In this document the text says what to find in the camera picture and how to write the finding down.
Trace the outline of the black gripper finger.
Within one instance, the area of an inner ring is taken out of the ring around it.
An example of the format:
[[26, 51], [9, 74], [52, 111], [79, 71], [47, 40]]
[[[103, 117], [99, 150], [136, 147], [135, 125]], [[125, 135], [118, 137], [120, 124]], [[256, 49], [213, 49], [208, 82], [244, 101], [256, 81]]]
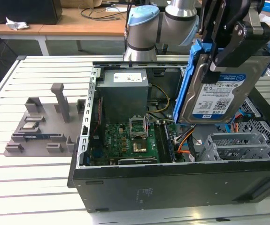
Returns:
[[259, 26], [245, 21], [236, 22], [228, 39], [228, 44], [220, 45], [221, 37], [218, 42], [213, 42], [209, 59], [216, 67], [238, 68], [270, 41], [270, 26], [264, 22]]
[[223, 20], [226, 15], [225, 0], [203, 0], [199, 34], [201, 42], [207, 44], [227, 45], [227, 35], [223, 31]]

